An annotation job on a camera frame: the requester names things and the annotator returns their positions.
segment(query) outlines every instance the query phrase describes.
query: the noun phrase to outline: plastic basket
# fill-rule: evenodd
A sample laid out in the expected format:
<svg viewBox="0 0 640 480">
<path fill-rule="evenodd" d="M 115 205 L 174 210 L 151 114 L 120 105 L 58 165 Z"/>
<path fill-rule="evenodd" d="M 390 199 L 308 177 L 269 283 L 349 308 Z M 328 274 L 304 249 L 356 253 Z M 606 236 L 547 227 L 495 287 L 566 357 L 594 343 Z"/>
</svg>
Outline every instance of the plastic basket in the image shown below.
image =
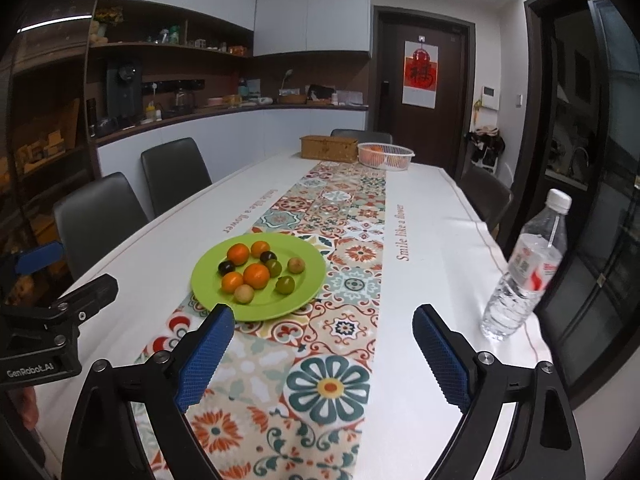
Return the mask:
<svg viewBox="0 0 640 480">
<path fill-rule="evenodd" d="M 358 160 L 361 164 L 376 170 L 404 171 L 409 167 L 415 153 L 408 148 L 383 144 L 382 142 L 363 142 L 358 144 Z"/>
</svg>

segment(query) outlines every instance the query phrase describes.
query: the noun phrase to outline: faucet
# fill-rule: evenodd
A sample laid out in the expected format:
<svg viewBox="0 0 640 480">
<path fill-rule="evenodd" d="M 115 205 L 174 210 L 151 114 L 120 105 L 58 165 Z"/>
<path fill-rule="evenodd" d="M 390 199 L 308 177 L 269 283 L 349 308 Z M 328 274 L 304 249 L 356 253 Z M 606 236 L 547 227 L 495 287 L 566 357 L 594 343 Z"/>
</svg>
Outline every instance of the faucet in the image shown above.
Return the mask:
<svg viewBox="0 0 640 480">
<path fill-rule="evenodd" d="M 575 154 L 582 151 L 584 153 L 584 158 L 587 160 L 587 168 L 589 167 L 589 153 L 582 146 L 578 146 L 574 152 L 571 154 L 571 159 L 569 159 L 569 170 L 568 176 L 574 176 L 574 157 Z"/>
</svg>

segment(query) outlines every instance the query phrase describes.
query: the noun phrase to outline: white tablecloth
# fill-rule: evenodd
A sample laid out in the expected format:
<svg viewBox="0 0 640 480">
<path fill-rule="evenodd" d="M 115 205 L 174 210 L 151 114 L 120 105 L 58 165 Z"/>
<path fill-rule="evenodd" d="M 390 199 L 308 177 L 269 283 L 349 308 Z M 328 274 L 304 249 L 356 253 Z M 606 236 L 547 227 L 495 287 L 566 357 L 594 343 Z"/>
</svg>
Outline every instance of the white tablecloth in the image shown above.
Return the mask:
<svg viewBox="0 0 640 480">
<path fill-rule="evenodd" d="M 114 366 L 132 364 L 190 291 L 191 271 L 202 254 L 246 232 L 315 164 L 284 154 L 245 168 L 151 222 L 76 282 L 107 272 L 120 291 L 113 304 L 80 327 L 82 373 L 36 388 L 38 430 L 60 461 L 91 363 L 106 358 Z M 267 195 L 264 205 L 238 217 Z M 408 171 L 387 173 L 380 318 L 356 480 L 425 478 L 460 420 L 412 336 L 412 315 L 420 304 L 431 303 L 476 350 L 489 350 L 505 364 L 551 361 L 535 316 L 501 344 L 489 343 L 479 331 L 505 267 L 486 226 L 444 170 L 412 164 Z M 512 406 L 503 409 L 476 478 L 491 478 L 512 413 Z"/>
</svg>

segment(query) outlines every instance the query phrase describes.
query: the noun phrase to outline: dark chair backrest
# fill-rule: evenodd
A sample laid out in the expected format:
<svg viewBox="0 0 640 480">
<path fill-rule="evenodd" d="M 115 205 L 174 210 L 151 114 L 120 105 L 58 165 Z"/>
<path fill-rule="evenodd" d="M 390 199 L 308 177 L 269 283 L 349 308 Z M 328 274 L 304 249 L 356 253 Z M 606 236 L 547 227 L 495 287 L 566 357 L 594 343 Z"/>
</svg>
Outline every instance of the dark chair backrest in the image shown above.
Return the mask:
<svg viewBox="0 0 640 480">
<path fill-rule="evenodd" d="M 211 185 L 209 171 L 191 137 L 150 148 L 140 159 L 156 216 Z"/>
<path fill-rule="evenodd" d="M 393 144 L 394 138 L 391 134 L 383 132 L 368 132 L 365 130 L 343 130 L 336 128 L 331 132 L 332 137 L 351 137 L 358 139 L 358 142 L 382 142 L 383 144 Z"/>
<path fill-rule="evenodd" d="M 469 165 L 460 179 L 460 189 L 478 216 L 493 231 L 509 208 L 513 193 L 487 170 Z"/>
<path fill-rule="evenodd" d="M 65 196 L 53 214 L 75 280 L 148 221 L 120 172 Z"/>
</svg>

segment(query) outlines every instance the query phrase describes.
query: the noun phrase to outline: potted plant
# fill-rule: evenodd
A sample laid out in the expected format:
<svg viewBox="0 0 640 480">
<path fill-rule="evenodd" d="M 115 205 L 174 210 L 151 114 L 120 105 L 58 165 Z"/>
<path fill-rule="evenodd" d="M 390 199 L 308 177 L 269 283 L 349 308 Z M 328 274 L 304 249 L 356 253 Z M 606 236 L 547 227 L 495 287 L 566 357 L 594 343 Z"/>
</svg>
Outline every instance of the potted plant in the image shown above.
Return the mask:
<svg viewBox="0 0 640 480">
<path fill-rule="evenodd" d="M 103 9 L 95 9 L 94 20 L 100 25 L 98 26 L 97 35 L 103 38 L 107 31 L 107 25 L 117 25 L 122 23 L 122 7 L 105 7 Z"/>
</svg>

